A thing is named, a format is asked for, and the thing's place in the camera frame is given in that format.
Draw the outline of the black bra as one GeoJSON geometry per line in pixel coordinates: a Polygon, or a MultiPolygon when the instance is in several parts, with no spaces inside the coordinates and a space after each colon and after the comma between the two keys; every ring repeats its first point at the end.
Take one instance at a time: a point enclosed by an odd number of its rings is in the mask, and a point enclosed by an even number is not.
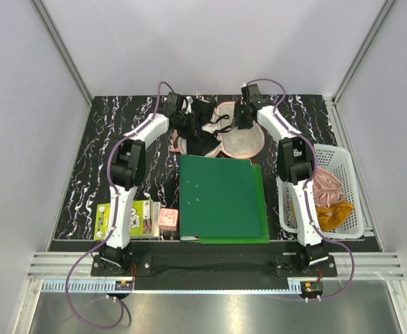
{"type": "Polygon", "coordinates": [[[188,98],[190,104],[180,112],[176,133],[181,154],[200,157],[216,157],[221,151],[222,134],[232,130],[230,125],[222,126],[222,120],[229,120],[228,114],[217,114],[216,103],[188,98]]]}

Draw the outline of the pink floral mesh laundry bag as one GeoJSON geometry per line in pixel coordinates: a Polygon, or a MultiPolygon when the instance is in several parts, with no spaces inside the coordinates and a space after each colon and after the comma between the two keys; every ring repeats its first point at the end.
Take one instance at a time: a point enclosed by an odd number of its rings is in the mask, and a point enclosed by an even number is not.
{"type": "Polygon", "coordinates": [[[220,153],[234,159],[250,159],[258,155],[265,144],[265,137],[262,128],[254,122],[251,129],[230,129],[225,133],[217,133],[217,130],[232,125],[235,102],[221,102],[215,109],[211,118],[216,122],[219,117],[227,115],[227,118],[220,119],[216,124],[207,123],[202,128],[204,131],[214,135],[215,141],[206,144],[203,151],[204,157],[216,157],[220,153]]]}

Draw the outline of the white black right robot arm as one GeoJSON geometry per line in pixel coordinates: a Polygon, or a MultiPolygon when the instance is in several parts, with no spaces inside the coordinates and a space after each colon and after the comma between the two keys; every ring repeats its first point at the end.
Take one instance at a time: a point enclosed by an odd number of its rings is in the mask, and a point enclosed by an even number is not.
{"type": "Polygon", "coordinates": [[[298,228],[296,267],[303,275],[311,276],[328,259],[314,203],[313,179],[318,167],[314,146],[283,118],[276,106],[236,102],[234,126],[247,129],[254,122],[278,142],[278,181],[290,192],[298,228]]]}

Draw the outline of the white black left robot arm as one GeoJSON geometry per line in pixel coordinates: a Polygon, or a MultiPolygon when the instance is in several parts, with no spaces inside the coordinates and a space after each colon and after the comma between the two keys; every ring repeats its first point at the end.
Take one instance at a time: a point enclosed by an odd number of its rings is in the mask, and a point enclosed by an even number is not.
{"type": "Polygon", "coordinates": [[[117,138],[106,165],[111,213],[105,238],[97,247],[99,258],[117,276],[131,266],[131,209],[138,187],[145,179],[145,151],[173,125],[173,118],[190,110],[191,97],[165,101],[139,126],[117,138]]]}

